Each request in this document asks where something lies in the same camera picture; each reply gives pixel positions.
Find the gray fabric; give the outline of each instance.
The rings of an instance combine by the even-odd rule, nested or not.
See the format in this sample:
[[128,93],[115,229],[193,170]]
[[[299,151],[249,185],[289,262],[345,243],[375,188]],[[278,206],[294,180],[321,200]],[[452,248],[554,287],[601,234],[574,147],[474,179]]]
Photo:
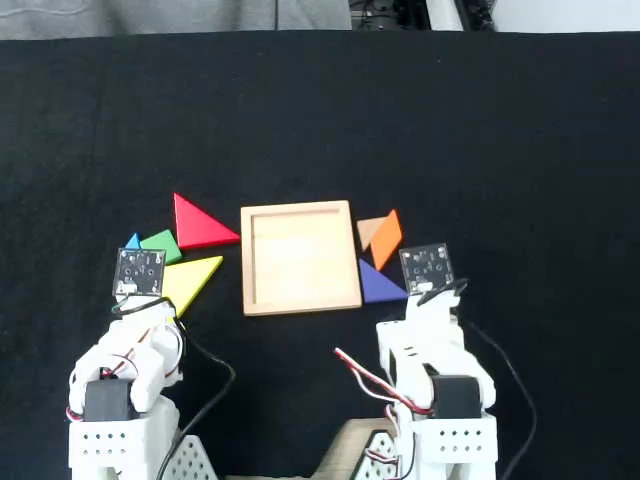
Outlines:
[[348,0],[0,0],[0,39],[350,30]]

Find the white wall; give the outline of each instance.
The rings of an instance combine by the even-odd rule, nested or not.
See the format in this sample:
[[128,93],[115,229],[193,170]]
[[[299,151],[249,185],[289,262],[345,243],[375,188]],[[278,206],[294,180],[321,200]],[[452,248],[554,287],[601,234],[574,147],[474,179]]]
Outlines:
[[501,32],[640,30],[640,0],[496,0]]

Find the blue triangle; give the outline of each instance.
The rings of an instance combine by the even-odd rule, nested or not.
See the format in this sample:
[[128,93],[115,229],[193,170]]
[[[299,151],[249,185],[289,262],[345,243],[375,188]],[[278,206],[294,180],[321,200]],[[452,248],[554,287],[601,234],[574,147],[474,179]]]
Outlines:
[[131,235],[131,238],[129,239],[127,244],[124,246],[124,248],[132,248],[132,249],[140,248],[140,237],[138,236],[137,233],[134,233],[133,235]]
[[365,303],[404,300],[407,292],[397,286],[375,268],[362,259],[360,263],[360,281]]

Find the beige triangle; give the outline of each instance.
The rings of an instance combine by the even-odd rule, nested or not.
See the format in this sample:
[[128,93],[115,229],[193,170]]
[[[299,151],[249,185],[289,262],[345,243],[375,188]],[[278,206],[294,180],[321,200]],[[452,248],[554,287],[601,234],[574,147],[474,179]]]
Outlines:
[[387,217],[368,218],[366,220],[358,220],[356,222],[363,252],[369,248],[371,237],[373,237],[373,234],[376,233],[376,230],[378,230],[378,227],[382,225],[382,222],[384,222],[386,218]]

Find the yellow triangle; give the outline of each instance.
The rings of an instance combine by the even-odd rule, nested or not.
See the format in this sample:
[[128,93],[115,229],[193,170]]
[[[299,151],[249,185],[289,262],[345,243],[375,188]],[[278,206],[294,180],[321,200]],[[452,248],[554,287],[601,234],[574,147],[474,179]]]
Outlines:
[[164,267],[162,296],[171,299],[176,306],[178,318],[191,305],[221,263],[222,257],[210,257]]
[[376,233],[378,227],[382,225],[387,217],[369,218],[367,220],[358,220],[356,223],[358,226],[358,235],[360,235],[360,243],[362,244],[362,251],[364,252],[371,243],[371,237]]

